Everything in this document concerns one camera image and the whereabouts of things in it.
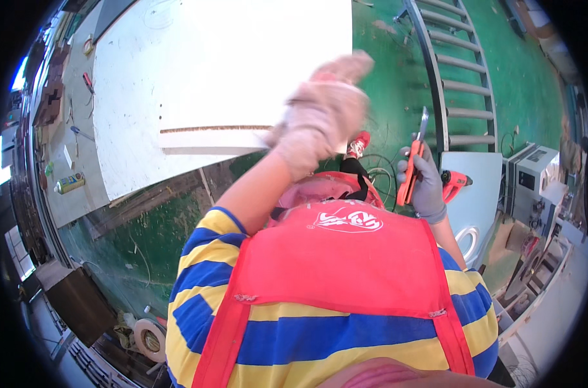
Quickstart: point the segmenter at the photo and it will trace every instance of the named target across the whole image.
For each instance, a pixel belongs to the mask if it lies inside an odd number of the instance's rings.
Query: orange utility knife
[[[412,160],[414,155],[423,156],[423,137],[425,136],[425,128],[427,127],[427,120],[430,117],[427,112],[427,107],[423,107],[423,115],[421,115],[421,126],[417,138],[412,141],[411,152],[408,156],[408,167],[406,168],[406,182],[402,183],[398,189],[398,205],[404,206],[409,204],[412,198],[412,190],[414,183],[417,181],[418,171],[414,167]]]

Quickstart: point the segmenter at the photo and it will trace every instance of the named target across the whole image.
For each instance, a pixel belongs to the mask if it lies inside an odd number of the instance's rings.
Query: shoe
[[[352,140],[350,145],[348,145],[348,149],[345,151],[345,154],[348,155],[350,158],[359,159],[363,156],[364,149],[367,148],[369,145],[369,141],[371,140],[371,135],[367,131],[360,131],[358,136]]]

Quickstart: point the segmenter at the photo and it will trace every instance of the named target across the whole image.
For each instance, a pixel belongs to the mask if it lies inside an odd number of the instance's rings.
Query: white work glove
[[[319,167],[320,160],[336,155],[360,130],[367,114],[367,95],[354,84],[373,66],[364,51],[337,58],[314,72],[288,100],[283,120],[267,136],[299,181]]]
[[[409,156],[411,148],[404,147],[399,150],[402,156]],[[414,155],[412,158],[414,167],[419,170],[419,177],[414,184],[412,191],[412,206],[415,212],[419,213],[422,219],[428,223],[438,223],[443,221],[447,214],[447,206],[443,201],[443,182],[440,180],[440,174],[436,164],[432,159],[432,152],[429,145],[423,142],[423,157]],[[407,160],[398,162],[398,182],[406,182]]]

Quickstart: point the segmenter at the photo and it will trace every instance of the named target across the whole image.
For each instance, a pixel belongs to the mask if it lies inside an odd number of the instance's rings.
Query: red apron
[[[426,221],[357,200],[331,200],[291,209],[278,226],[247,238],[193,388],[227,386],[251,305],[270,302],[431,319],[450,369],[475,375]]]

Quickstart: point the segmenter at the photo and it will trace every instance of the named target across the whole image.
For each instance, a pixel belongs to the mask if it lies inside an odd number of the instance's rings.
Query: blue and yellow striped shirt
[[[192,384],[245,238],[240,222],[226,209],[214,207],[183,248],[166,333],[167,363],[178,387]],[[498,355],[490,293],[479,273],[461,271],[445,250],[439,251],[476,375],[487,377]],[[251,306],[228,386],[314,387],[347,366],[375,357],[418,369],[449,369],[431,320],[273,303]]]

